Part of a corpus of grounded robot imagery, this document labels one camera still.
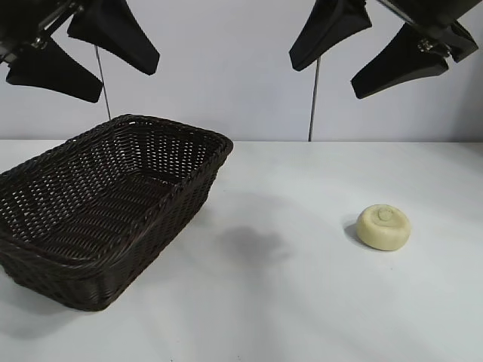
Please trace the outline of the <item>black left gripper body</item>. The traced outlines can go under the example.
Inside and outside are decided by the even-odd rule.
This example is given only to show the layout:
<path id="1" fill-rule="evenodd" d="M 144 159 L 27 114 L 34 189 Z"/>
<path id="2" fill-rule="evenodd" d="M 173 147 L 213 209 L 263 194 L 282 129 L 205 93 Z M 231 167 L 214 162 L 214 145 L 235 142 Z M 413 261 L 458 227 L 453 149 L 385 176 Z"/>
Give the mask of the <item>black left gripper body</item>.
<path id="1" fill-rule="evenodd" d="M 42 49 L 86 1 L 2 1 L 1 62 L 12 63 L 24 48 Z"/>

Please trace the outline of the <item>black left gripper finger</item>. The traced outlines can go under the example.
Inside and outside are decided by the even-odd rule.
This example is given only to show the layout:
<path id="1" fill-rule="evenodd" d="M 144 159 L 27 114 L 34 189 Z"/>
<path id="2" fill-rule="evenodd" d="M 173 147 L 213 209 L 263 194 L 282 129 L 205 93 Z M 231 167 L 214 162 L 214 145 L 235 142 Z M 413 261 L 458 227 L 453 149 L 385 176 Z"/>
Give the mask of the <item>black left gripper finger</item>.
<path id="1" fill-rule="evenodd" d="M 69 37 L 96 45 L 146 75 L 157 70 L 160 53 L 126 1 L 89 1 L 73 16 L 67 32 Z"/>
<path id="2" fill-rule="evenodd" d="M 44 48 L 27 47 L 9 64 L 6 82 L 11 85 L 44 88 L 96 103 L 102 81 L 68 55 L 54 40 Z"/>

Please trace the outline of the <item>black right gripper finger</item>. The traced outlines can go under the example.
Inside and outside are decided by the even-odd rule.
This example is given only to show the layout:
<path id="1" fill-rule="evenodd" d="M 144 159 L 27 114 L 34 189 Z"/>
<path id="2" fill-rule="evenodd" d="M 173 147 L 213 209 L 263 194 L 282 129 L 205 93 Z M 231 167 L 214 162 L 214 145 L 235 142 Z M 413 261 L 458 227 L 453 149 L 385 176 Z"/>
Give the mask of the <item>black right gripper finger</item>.
<path id="1" fill-rule="evenodd" d="M 365 1 L 317 0 L 289 50 L 292 68 L 302 71 L 346 38 L 372 27 Z"/>
<path id="2" fill-rule="evenodd" d="M 403 25 L 391 42 L 352 78 L 356 97 L 363 99 L 401 83 L 448 71 L 448 49 L 438 45 L 425 51 L 422 40 L 413 27 Z"/>

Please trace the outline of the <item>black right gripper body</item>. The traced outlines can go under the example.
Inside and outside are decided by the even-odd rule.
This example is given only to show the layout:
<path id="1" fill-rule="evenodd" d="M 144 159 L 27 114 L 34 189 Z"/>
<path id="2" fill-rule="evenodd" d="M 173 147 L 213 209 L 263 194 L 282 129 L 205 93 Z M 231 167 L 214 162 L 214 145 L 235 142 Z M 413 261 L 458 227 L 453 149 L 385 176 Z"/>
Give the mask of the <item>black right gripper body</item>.
<path id="1" fill-rule="evenodd" d="M 478 50 L 459 19 L 479 5 L 479 0 L 385 0 L 381 4 L 420 34 L 422 52 L 459 63 Z"/>

